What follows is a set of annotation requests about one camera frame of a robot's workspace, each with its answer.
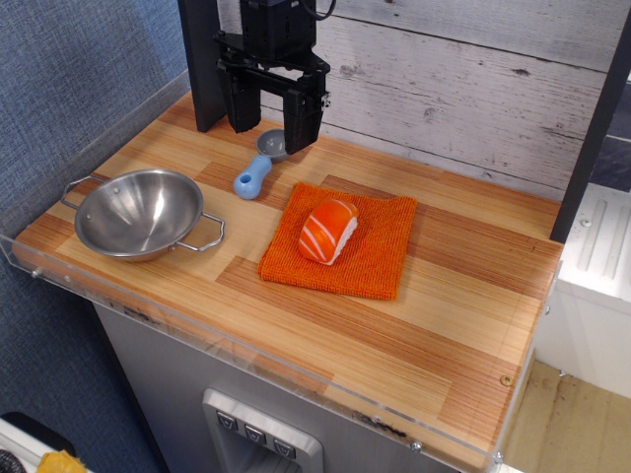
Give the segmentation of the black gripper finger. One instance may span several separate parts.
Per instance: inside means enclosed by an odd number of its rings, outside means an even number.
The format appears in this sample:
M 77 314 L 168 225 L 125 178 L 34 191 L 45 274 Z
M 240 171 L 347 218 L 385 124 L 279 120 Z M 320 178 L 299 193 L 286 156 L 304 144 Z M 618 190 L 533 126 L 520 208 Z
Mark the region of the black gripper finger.
M 285 150 L 289 155 L 317 140 L 322 115 L 320 100 L 295 90 L 284 96 Z
M 219 85 L 229 122 L 237 133 L 257 126 L 261 119 L 260 87 L 244 75 L 219 68 Z

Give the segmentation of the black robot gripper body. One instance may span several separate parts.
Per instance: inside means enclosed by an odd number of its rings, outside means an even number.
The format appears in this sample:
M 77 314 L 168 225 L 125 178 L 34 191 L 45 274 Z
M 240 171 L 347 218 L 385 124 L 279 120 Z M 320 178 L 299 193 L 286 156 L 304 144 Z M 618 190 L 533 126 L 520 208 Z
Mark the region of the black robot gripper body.
M 298 91 L 327 106 L 326 74 L 330 66 L 316 56 L 316 25 L 330 17 L 315 1 L 242 1 L 241 31 L 219 31 L 217 74 L 228 108 L 238 108 L 238 96 L 252 94 L 260 104 L 262 90 L 277 96 Z

